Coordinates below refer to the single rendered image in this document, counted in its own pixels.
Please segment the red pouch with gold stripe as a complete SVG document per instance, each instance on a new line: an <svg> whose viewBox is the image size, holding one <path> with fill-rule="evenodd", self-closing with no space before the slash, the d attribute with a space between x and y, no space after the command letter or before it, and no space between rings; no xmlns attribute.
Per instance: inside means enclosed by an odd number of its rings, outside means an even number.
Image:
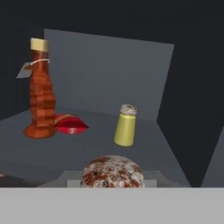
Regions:
<svg viewBox="0 0 224 224"><path fill-rule="evenodd" d="M57 114L54 116L55 129L66 135L80 134L88 129L88 126L75 115Z"/></svg>

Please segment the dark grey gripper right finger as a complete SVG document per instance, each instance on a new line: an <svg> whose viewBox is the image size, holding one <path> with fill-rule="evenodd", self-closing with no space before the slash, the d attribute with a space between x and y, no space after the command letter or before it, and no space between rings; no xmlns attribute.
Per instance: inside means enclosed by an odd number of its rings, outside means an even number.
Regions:
<svg viewBox="0 0 224 224"><path fill-rule="evenodd" d="M189 185L173 178L167 178L161 171L149 170L143 172L144 183L147 188L186 188Z"/></svg>

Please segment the dark grey cabinet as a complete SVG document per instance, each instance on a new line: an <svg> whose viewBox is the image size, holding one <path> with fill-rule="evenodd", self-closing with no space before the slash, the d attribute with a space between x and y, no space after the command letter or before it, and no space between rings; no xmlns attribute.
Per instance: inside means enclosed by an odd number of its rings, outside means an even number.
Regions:
<svg viewBox="0 0 224 224"><path fill-rule="evenodd" d="M57 112L85 132L25 136L31 38L49 41ZM130 147L114 142L123 104ZM0 0L0 172L44 182L108 154L224 187L224 0Z"/></svg>

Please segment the red condiment bottle tan cap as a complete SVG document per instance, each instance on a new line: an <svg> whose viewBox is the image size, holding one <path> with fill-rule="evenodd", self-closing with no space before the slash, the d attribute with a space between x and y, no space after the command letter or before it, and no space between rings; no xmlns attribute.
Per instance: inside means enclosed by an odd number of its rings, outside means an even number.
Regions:
<svg viewBox="0 0 224 224"><path fill-rule="evenodd" d="M32 62L25 66L31 70L30 111L31 124L24 130L29 138L48 138L55 134L54 115L56 98L49 74L49 42L31 38Z"/></svg>

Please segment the yellow shaker with speckled lid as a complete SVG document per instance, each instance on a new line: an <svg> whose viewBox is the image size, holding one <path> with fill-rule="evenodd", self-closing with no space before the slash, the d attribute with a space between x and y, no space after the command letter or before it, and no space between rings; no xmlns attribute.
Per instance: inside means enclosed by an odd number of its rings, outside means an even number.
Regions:
<svg viewBox="0 0 224 224"><path fill-rule="evenodd" d="M115 128L114 142L117 145L130 147L134 143L136 121L137 108L131 104L123 104Z"/></svg>

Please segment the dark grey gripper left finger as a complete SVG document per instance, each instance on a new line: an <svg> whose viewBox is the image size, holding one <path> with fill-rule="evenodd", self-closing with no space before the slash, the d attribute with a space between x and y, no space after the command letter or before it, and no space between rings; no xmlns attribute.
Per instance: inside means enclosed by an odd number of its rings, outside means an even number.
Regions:
<svg viewBox="0 0 224 224"><path fill-rule="evenodd" d="M42 188L59 188L59 187L81 187L82 171L64 171L61 175L48 183L41 185Z"/></svg>

